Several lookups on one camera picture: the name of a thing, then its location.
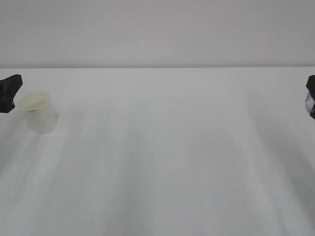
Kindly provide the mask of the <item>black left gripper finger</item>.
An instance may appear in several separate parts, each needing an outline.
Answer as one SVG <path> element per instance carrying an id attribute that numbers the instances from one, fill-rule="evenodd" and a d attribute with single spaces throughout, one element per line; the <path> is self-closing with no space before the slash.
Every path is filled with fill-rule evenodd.
<path id="1" fill-rule="evenodd" d="M 0 81 L 0 113 L 9 113 L 15 108 L 14 97 L 23 85 L 20 74 L 12 75 Z"/>

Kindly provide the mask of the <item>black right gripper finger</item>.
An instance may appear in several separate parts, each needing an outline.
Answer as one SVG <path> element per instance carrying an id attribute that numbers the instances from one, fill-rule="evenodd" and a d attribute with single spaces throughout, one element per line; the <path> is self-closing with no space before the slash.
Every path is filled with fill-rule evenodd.
<path id="1" fill-rule="evenodd" d="M 308 93 L 305 99 L 305 109 L 308 114 L 315 119 L 315 75 L 308 77 L 306 88 Z"/>

